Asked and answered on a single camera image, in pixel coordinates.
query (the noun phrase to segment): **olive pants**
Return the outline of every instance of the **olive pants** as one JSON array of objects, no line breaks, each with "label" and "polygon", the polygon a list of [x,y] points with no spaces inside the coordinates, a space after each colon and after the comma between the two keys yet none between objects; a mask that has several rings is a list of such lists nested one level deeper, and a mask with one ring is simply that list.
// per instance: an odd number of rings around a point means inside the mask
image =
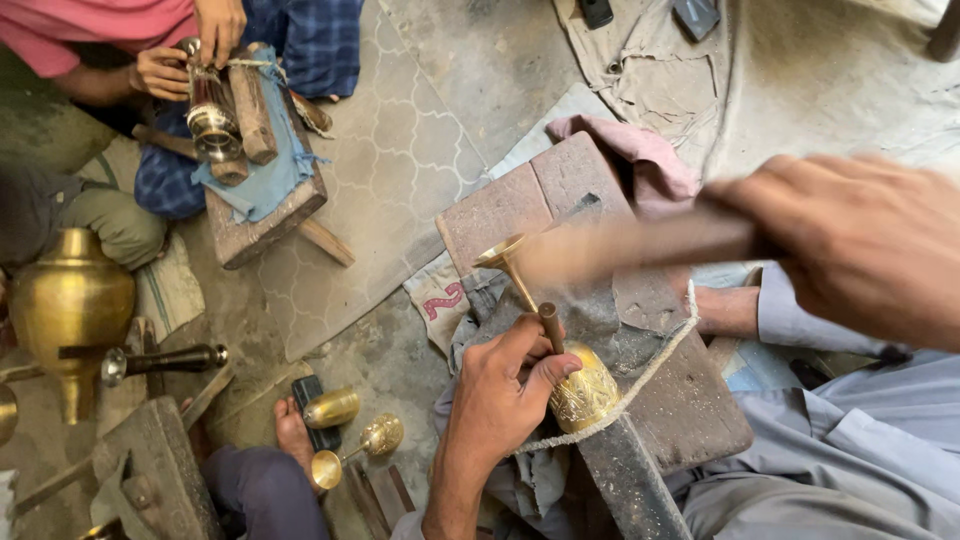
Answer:
[{"label": "olive pants", "polygon": [[61,226],[92,229],[104,255],[128,270],[153,260],[167,232],[166,220],[142,209],[130,193],[90,184],[64,209]]}]

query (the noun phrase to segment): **blue plaid lungi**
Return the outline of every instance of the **blue plaid lungi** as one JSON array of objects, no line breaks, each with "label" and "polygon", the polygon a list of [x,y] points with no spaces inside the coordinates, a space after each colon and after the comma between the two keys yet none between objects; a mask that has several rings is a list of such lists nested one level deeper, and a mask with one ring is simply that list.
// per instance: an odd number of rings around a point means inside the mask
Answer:
[{"label": "blue plaid lungi", "polygon": [[[287,83],[304,97],[353,93],[360,73],[360,9],[363,0],[244,0],[243,43],[264,41],[283,57]],[[155,127],[190,137],[185,102],[164,102]],[[148,144],[136,171],[133,196],[142,208],[170,219],[204,209],[204,188],[190,174],[197,163]]]}]

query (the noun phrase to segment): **dark blue pants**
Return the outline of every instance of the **dark blue pants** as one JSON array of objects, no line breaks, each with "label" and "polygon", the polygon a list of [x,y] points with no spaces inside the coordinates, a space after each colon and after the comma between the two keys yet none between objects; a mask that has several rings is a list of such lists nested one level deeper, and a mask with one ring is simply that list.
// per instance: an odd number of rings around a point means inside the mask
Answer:
[{"label": "dark blue pants", "polygon": [[[247,29],[242,42],[264,41],[283,57],[281,67],[296,93],[312,98],[349,96],[360,74],[360,9],[363,0],[244,0]],[[184,102],[164,102],[156,128],[190,137]],[[146,145],[136,171],[133,197],[150,212],[181,219],[204,209],[204,188],[190,175],[197,163]]]},{"label": "dark blue pants", "polygon": [[273,447],[227,445],[200,467],[228,537],[329,540],[310,480],[289,454]]}]

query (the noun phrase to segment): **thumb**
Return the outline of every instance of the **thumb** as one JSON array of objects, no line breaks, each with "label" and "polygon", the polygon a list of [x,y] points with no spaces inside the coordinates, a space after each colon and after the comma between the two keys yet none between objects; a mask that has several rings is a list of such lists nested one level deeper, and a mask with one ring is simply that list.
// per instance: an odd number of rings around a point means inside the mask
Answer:
[{"label": "thumb", "polygon": [[553,387],[564,381],[567,375],[580,371],[584,363],[576,355],[548,356],[537,362],[530,371],[530,378],[523,385],[524,400],[534,400],[535,403],[546,402],[550,399]]}]

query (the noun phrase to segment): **pink cloth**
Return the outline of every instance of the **pink cloth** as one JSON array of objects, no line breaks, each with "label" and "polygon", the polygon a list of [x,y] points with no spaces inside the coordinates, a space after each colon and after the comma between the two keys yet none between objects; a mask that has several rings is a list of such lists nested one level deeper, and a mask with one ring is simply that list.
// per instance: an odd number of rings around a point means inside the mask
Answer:
[{"label": "pink cloth", "polygon": [[666,139],[650,130],[588,114],[574,114],[550,122],[546,131],[560,140],[577,132],[587,132],[608,157],[631,164],[633,206],[639,217],[658,218],[690,209],[700,191],[700,175],[680,161]]},{"label": "pink cloth", "polygon": [[196,34],[193,0],[0,0],[0,40],[44,78],[80,64],[67,41],[136,54]]}]

